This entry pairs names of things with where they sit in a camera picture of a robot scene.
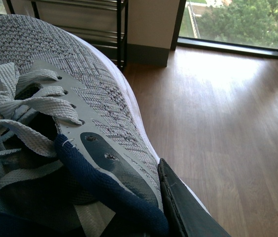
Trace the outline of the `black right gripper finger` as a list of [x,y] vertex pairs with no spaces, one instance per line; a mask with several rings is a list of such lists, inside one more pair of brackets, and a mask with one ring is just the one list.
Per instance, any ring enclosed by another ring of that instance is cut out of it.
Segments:
[[171,237],[228,237],[162,158],[158,165],[164,214]]

